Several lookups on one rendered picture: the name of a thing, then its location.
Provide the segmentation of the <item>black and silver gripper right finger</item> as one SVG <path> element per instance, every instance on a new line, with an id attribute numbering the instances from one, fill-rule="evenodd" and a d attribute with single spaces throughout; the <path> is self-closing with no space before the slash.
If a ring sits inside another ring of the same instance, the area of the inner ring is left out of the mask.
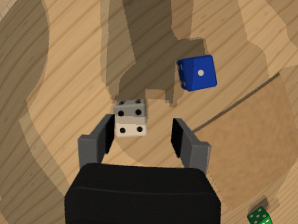
<path id="1" fill-rule="evenodd" d="M 173 118 L 171 143 L 184 168 L 197 168 L 207 173 L 212 146 L 200 141 L 182 118 Z"/>

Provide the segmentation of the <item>white die with black pips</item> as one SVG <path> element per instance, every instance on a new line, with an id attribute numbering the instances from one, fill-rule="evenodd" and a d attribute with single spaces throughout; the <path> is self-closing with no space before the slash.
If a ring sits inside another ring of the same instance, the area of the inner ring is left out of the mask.
<path id="1" fill-rule="evenodd" d="M 146 136 L 148 134 L 146 101 L 118 101 L 113 107 L 117 137 Z"/>

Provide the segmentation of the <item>green die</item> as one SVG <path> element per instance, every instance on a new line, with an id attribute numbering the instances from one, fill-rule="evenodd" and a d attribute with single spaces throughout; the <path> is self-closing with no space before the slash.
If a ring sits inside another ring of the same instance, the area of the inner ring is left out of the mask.
<path id="1" fill-rule="evenodd" d="M 270 215 L 260 206 L 254 212 L 247 216 L 250 224 L 273 224 Z"/>

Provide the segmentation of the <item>blue die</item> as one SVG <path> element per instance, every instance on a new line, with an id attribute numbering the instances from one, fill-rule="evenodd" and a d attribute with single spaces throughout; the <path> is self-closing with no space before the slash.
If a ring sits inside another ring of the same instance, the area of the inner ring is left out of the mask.
<path id="1" fill-rule="evenodd" d="M 177 61 L 181 88 L 187 91 L 216 87 L 217 79 L 212 55 Z"/>

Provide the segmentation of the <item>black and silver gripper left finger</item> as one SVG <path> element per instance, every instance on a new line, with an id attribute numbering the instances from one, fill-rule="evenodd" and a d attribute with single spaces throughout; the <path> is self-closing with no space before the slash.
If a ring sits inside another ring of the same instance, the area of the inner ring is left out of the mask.
<path id="1" fill-rule="evenodd" d="M 79 170 L 87 163 L 102 163 L 114 140 L 115 114 L 106 114 L 89 135 L 78 138 Z"/>

